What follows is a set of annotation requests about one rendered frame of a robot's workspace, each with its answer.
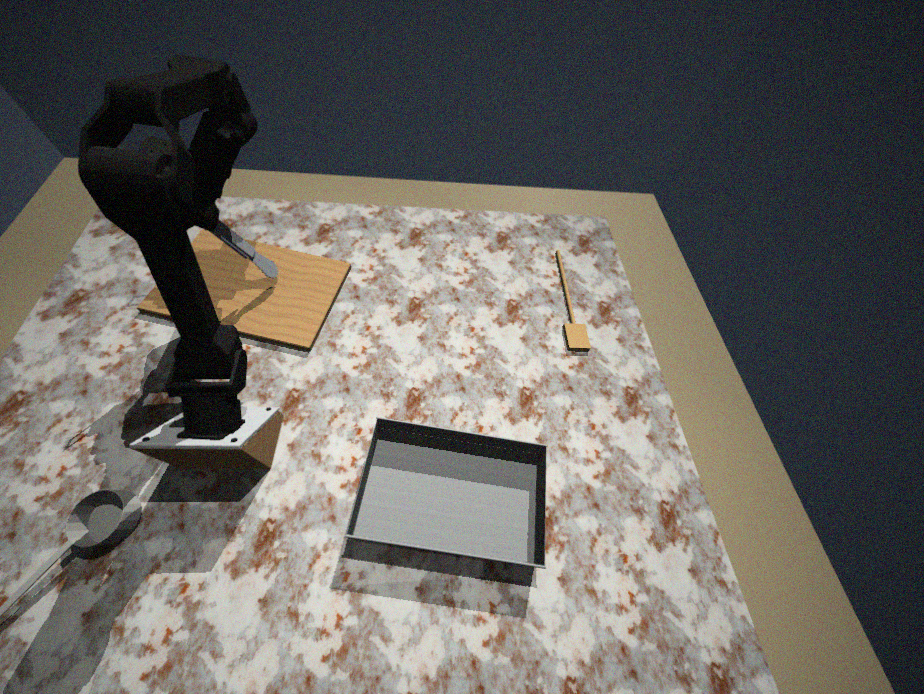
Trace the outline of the grey long-handled pan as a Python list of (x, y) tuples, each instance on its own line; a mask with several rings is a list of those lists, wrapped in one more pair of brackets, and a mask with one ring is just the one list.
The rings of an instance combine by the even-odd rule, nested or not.
[(136, 527), (141, 515), (141, 502), (127, 490), (97, 490), (83, 498), (70, 512), (66, 522), (67, 542), (0, 606), (0, 617), (42, 575), (61, 558), (73, 544), (78, 546), (107, 545), (122, 540)]

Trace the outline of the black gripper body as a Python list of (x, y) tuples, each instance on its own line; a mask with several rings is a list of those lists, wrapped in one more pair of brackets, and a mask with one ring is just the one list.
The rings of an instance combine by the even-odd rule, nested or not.
[(220, 210), (212, 195), (221, 198), (224, 184), (227, 178), (230, 178), (234, 164), (223, 164), (210, 159), (195, 147), (193, 139), (189, 152), (195, 163), (192, 195), (194, 210), (188, 223), (214, 231)]

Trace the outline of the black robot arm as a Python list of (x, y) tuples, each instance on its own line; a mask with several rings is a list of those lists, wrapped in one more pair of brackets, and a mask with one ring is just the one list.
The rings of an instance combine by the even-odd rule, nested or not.
[[(257, 120), (227, 62), (175, 55), (169, 70), (105, 83), (100, 108), (80, 131), (78, 175), (102, 214), (135, 239), (181, 336), (165, 388), (181, 397), (177, 439), (221, 440), (245, 423), (237, 394), (247, 354), (234, 325), (221, 325), (186, 227), (194, 210), (194, 159), (180, 120), (205, 108), (193, 142), (234, 164)], [(138, 150), (116, 148), (133, 124), (164, 127)], [(190, 382), (230, 379), (229, 382)]]

